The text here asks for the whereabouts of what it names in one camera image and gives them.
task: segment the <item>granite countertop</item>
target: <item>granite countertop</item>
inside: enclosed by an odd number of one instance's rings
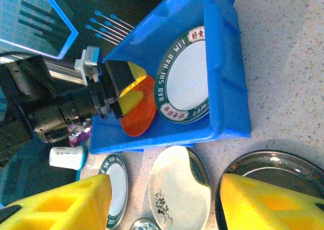
[[[224,169],[242,154],[283,150],[324,168],[324,0],[235,0],[234,6],[242,31],[252,138],[196,144],[194,151],[207,168],[213,192],[206,229],[218,229],[216,185]],[[140,217],[154,219],[147,188],[162,150],[121,154],[130,190],[116,229],[129,229]],[[81,178],[97,173],[84,168]]]

